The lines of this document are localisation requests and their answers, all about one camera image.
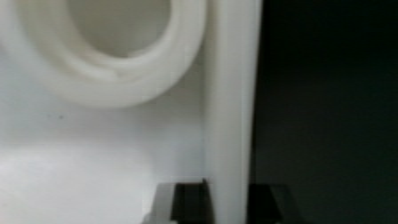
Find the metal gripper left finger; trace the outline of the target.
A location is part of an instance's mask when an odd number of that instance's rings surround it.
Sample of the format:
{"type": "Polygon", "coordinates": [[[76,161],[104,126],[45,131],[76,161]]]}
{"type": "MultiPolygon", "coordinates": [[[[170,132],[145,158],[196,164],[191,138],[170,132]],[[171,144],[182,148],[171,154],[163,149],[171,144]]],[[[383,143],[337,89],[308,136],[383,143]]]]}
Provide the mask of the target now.
{"type": "Polygon", "coordinates": [[[155,185],[148,213],[140,224],[212,224],[212,204],[205,179],[155,185]]]}

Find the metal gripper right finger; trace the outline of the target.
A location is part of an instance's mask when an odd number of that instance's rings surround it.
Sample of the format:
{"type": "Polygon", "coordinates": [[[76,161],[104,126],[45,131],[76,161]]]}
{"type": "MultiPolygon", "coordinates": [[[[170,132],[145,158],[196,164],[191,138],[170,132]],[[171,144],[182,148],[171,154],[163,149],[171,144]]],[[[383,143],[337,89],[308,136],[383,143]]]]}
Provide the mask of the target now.
{"type": "Polygon", "coordinates": [[[305,224],[296,201],[285,185],[250,185],[246,224],[305,224]]]}

